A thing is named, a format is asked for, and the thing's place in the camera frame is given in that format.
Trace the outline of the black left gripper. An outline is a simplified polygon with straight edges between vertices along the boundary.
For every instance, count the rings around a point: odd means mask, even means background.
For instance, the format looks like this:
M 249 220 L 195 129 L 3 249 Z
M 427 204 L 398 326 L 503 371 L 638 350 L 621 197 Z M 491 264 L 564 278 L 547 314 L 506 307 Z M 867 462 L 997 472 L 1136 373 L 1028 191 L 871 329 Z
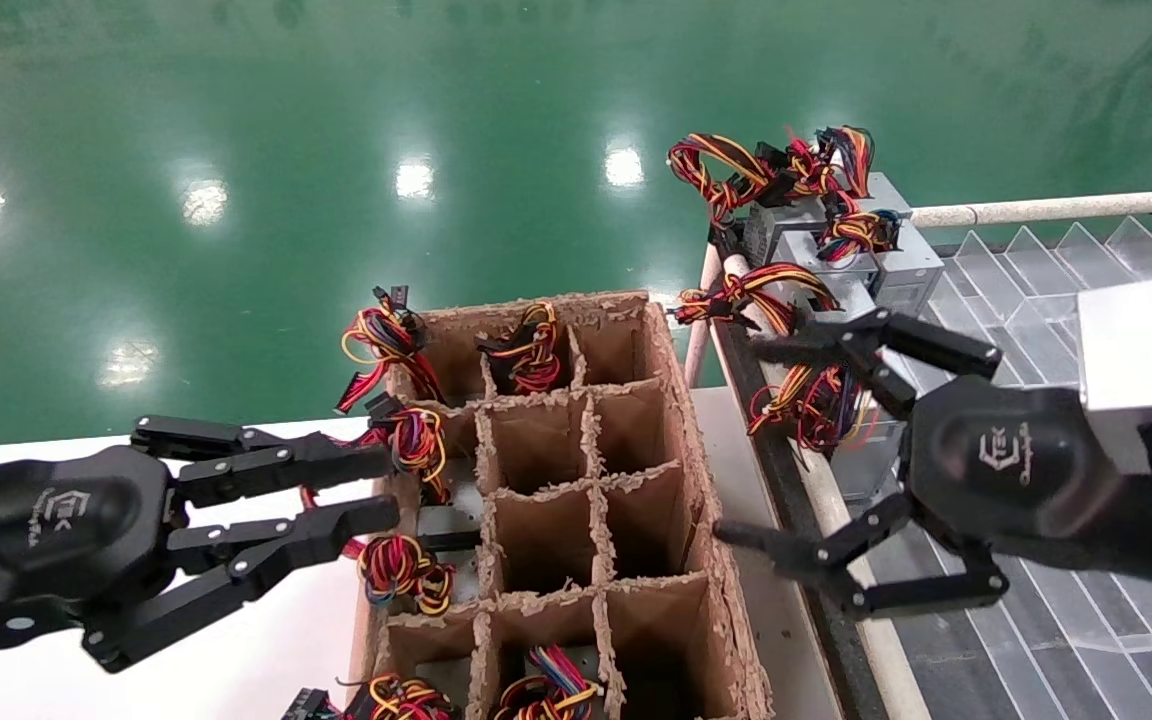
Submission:
M 157 415 L 137 420 L 131 446 L 0 464 L 0 650 L 84 626 L 88 655 L 120 673 L 401 520 L 396 497 L 376 495 L 291 520 L 174 530 L 174 482 L 205 509 L 388 477 L 391 450 Z M 154 457 L 183 461 L 177 480 Z M 191 579 L 164 591 L 175 570 Z

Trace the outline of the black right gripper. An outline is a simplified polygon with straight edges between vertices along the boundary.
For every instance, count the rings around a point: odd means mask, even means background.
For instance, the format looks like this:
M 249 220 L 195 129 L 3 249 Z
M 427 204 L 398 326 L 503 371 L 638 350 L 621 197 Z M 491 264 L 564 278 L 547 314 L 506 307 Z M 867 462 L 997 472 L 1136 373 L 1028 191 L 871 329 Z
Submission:
M 890 350 L 955 376 L 916 400 L 884 359 Z M 778 577 L 814 589 L 854 620 L 983 609 L 1010 582 L 992 552 L 1069 571 L 1152 582 L 1152 475 L 1106 454 L 1078 392 L 988 382 L 1000 347 L 884 306 L 849 323 L 810 323 L 791 336 L 756 334 L 751 353 L 782 366 L 846 365 L 882 409 L 908 420 L 902 482 L 823 539 L 718 520 L 717 539 L 755 550 Z M 958 574 L 863 585 L 854 562 L 910 521 L 968 538 Z

